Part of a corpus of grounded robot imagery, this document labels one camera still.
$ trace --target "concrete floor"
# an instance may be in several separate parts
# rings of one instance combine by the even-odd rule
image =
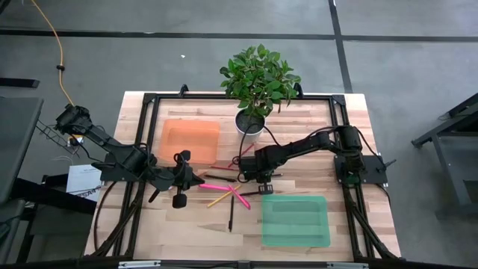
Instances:
[[[336,0],[343,34],[476,36],[478,2],[471,0]],[[102,0],[38,1],[58,29],[185,33],[333,34],[327,0]],[[13,0],[0,16],[2,28],[46,29],[34,7]],[[305,92],[343,93],[333,40],[221,40],[62,38],[64,84],[95,123],[113,133],[126,90],[219,90],[218,69],[240,49],[263,43],[280,51],[302,76]],[[403,257],[448,265],[478,265],[478,220],[437,220],[453,203],[431,145],[410,140],[440,123],[437,117],[477,92],[478,43],[345,42],[354,93],[364,93],[379,151],[398,161],[388,171],[391,207]],[[36,78],[36,90],[1,88],[0,96],[41,96],[40,119],[54,122],[66,99],[58,87],[58,46],[51,37],[0,37],[0,76]],[[87,145],[97,158],[102,151]],[[20,176],[39,181],[65,173],[68,163],[50,161],[62,149],[35,133]],[[82,156],[75,164],[86,164]],[[45,210],[46,217],[65,212]],[[65,218],[81,225],[38,220],[41,253],[31,260],[76,257],[90,217]]]

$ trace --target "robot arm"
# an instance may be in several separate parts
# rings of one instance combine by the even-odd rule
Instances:
[[[56,119],[55,128],[62,134],[83,135],[103,148],[108,154],[104,162],[92,165],[102,171],[102,181],[112,182],[139,182],[147,181],[157,191],[167,191],[170,186],[178,188],[178,194],[173,198],[173,207],[186,206],[186,196],[182,193],[191,186],[204,183],[193,174],[188,165],[190,152],[185,150],[177,155],[175,167],[156,167],[157,158],[151,153],[146,144],[124,145],[112,138],[109,134],[93,125],[90,112],[86,108],[67,105],[65,111]]]
[[[340,143],[330,140],[331,132],[337,132]],[[239,168],[245,180],[256,179],[266,185],[273,171],[287,160],[321,149],[344,156],[344,169],[348,173],[358,174],[365,169],[359,131],[354,126],[333,127],[285,146],[266,146],[256,150],[254,157],[240,158]]]

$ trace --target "paper sheet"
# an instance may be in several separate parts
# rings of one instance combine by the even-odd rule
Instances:
[[[89,164],[70,166],[66,192],[98,202],[101,174],[102,171]]]

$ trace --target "yellow pencil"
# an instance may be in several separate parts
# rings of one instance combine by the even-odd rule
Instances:
[[[235,190],[238,190],[242,185],[238,185],[236,188],[234,188]],[[231,195],[232,194],[232,191],[228,191],[226,192],[224,195],[222,195],[221,197],[217,198],[215,201],[213,201],[212,203],[210,203],[208,205],[208,208],[212,207],[213,205],[217,204],[220,200],[226,198],[227,196]]]

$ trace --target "potted plant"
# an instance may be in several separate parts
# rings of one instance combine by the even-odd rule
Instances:
[[[227,78],[221,83],[221,87],[226,87],[226,96],[240,100],[235,125],[242,135],[247,131],[246,136],[258,137],[273,105],[279,105],[280,113],[282,99],[289,106],[297,96],[293,84],[300,83],[300,77],[289,74],[294,69],[287,61],[279,63],[280,57],[280,53],[270,52],[262,44],[257,50],[251,46],[219,70]]]

